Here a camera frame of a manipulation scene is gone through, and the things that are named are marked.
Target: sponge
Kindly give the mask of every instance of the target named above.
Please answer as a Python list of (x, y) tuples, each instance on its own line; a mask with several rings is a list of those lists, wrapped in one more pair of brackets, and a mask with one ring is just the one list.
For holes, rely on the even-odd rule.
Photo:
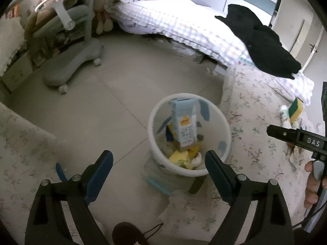
[(169, 160), (171, 161), (171, 163), (177, 165), (177, 166), (184, 166), (186, 164), (191, 163), (190, 158), (188, 157), (188, 151), (185, 150), (183, 152), (179, 152), (178, 150), (176, 150), (169, 158)]
[(288, 114), (291, 124), (293, 124), (296, 121), (296, 119), (298, 118), (298, 116), (300, 116), (302, 111), (303, 111), (303, 103), (300, 99), (296, 98), (288, 109)]

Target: checkered bedding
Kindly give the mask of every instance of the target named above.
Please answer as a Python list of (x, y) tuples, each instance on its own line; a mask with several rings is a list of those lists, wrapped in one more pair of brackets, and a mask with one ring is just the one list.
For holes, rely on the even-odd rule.
[(225, 15), (191, 0), (108, 0), (106, 11), (154, 29), (229, 66), (252, 60), (244, 43), (214, 16)]
[(301, 71), (293, 75), (295, 79), (275, 77), (285, 91), (292, 97), (299, 98), (304, 105), (310, 105), (314, 82), (307, 78)]

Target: floor tile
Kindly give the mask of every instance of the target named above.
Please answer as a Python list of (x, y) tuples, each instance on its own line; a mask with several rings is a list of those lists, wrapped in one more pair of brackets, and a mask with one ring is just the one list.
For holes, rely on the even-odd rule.
[(168, 196), (149, 185), (143, 175), (143, 166), (149, 150), (148, 140), (116, 163), (96, 202), (89, 207), (111, 237), (114, 226), (130, 222), (143, 231), (154, 227), (158, 216), (168, 205)]
[(37, 70), (13, 92), (8, 107), (32, 121), (59, 98), (58, 90), (48, 88), (42, 81), (42, 71)]
[(212, 82), (199, 93), (199, 96), (210, 100), (213, 104), (218, 106), (223, 93), (223, 84), (223, 77), (217, 75), (215, 78), (213, 78)]
[(137, 53), (140, 51), (139, 47), (134, 47), (139, 38), (125, 32), (109, 32), (98, 39), (102, 44), (101, 65), (94, 66), (93, 61), (83, 63), (68, 81), (69, 88), (78, 85), (102, 70), (110, 69), (113, 64), (125, 60), (130, 52)]
[(201, 71), (195, 67), (187, 58), (148, 47), (138, 58), (118, 62), (96, 76), (146, 127), (153, 107), (162, 98), (182, 92), (199, 94), (211, 82), (203, 67)]
[(105, 149), (118, 161), (147, 137), (146, 129), (95, 76), (53, 99), (43, 110), (32, 110), (29, 121), (69, 140), (91, 162)]

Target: hand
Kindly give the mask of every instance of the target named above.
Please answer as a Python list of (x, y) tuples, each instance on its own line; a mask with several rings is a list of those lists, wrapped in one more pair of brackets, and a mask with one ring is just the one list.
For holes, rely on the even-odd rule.
[[(312, 163), (313, 161), (309, 161), (305, 164), (305, 171), (312, 172)], [(305, 203), (304, 206), (306, 209), (310, 209), (313, 204), (318, 201), (318, 195), (316, 191), (319, 188), (319, 181), (315, 179), (312, 173), (308, 176), (307, 187), (305, 189)], [(327, 189), (327, 177), (323, 179), (323, 188)]]

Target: cable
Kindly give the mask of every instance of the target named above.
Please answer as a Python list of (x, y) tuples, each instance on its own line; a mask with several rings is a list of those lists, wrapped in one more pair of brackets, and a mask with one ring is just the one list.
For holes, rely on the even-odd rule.
[(318, 214), (325, 207), (326, 204), (327, 204), (327, 201), (316, 212), (314, 212), (311, 216), (306, 217), (300, 223), (297, 223), (296, 225), (292, 226), (292, 228), (294, 229), (294, 228), (302, 225), (304, 222), (307, 222), (310, 218), (313, 218), (316, 214)]
[(150, 236), (148, 236), (148, 237), (146, 238), (146, 240), (148, 240), (148, 239), (151, 238), (154, 234), (156, 234), (156, 233), (161, 229), (162, 226), (163, 226), (163, 223), (160, 223), (160, 224), (156, 225), (155, 227), (151, 228), (150, 230), (148, 230), (147, 232), (143, 233), (143, 235), (145, 235), (146, 233), (148, 233), (148, 232), (150, 232), (150, 231), (153, 231), (156, 227), (158, 227), (158, 229), (157, 229), (154, 233), (152, 233)]

